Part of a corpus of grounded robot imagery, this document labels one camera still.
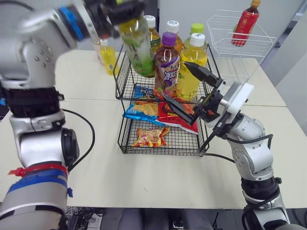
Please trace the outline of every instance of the green bottle cap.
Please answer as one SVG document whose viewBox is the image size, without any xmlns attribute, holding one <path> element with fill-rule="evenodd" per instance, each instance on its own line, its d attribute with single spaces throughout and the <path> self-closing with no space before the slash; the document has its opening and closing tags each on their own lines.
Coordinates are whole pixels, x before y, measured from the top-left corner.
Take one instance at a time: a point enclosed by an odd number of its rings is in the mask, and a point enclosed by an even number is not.
<svg viewBox="0 0 307 230">
<path fill-rule="evenodd" d="M 193 23 L 191 26 L 190 35 L 193 33 L 200 33 L 203 34 L 205 27 L 202 23 Z"/>
</svg>

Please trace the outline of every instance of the white table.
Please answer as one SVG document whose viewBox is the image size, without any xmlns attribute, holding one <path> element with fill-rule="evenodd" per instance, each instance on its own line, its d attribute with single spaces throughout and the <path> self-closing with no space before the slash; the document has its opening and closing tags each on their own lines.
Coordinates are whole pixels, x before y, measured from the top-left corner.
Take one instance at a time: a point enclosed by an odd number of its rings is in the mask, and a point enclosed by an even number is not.
<svg viewBox="0 0 307 230">
<path fill-rule="evenodd" d="M 223 64 L 219 62 L 220 69 L 223 69 Z M 253 58 L 245 60 L 249 74 L 257 65 Z M 114 77 L 105 74 L 104 67 L 98 62 L 94 51 L 74 50 L 62 55 L 56 65 L 56 76 L 57 89 L 65 98 L 116 100 Z M 247 105 L 285 106 L 261 67 L 257 68 L 248 82 L 255 85 L 255 90 Z"/>
<path fill-rule="evenodd" d="M 63 108 L 74 110 L 94 125 L 96 144 L 69 176 L 74 198 L 70 206 L 243 208 L 246 204 L 234 164 L 215 157 L 122 154 L 117 138 L 122 107 L 118 101 L 67 99 Z M 307 207 L 307 138 L 285 107 L 244 106 L 242 112 L 260 120 L 273 133 L 275 176 L 287 208 Z M 91 131 L 80 118 L 66 114 L 83 153 Z M 0 123 L 0 201 L 18 180 L 6 173 L 20 166 L 8 116 Z M 211 153 L 231 156 L 226 141 L 214 139 Z"/>
</svg>

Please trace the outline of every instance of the blue chip bag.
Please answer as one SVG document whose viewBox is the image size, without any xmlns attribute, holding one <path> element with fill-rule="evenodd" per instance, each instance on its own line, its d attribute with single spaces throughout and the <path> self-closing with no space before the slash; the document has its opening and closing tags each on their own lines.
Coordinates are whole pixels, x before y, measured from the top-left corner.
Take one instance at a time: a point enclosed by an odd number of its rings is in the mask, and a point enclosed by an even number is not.
<svg viewBox="0 0 307 230">
<path fill-rule="evenodd" d="M 135 87 L 134 98 L 154 98 L 153 90 L 142 86 Z M 132 101 L 126 110 L 124 117 L 135 120 L 142 120 L 165 126 L 158 119 L 158 103 L 146 101 Z"/>
</svg>

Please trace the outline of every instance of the power strip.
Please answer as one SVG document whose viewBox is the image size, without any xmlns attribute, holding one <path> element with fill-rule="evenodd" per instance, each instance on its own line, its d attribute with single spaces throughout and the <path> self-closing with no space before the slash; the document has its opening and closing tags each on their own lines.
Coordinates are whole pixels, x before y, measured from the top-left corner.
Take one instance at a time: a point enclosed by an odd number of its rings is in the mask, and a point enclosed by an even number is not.
<svg viewBox="0 0 307 230">
<path fill-rule="evenodd" d="M 102 222 L 102 217 L 99 217 L 94 213 L 92 214 L 91 219 L 89 220 L 87 229 L 88 230 L 100 229 L 101 222 Z"/>
</svg>

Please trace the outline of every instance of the purple bottle cap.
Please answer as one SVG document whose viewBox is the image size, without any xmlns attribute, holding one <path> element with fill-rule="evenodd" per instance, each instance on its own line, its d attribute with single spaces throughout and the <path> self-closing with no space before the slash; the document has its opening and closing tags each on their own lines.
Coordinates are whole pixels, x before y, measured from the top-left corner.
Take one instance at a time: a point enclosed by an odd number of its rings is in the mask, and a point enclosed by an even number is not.
<svg viewBox="0 0 307 230">
<path fill-rule="evenodd" d="M 162 35 L 162 44 L 164 46 L 174 46 L 176 44 L 177 34 L 165 32 Z"/>
</svg>

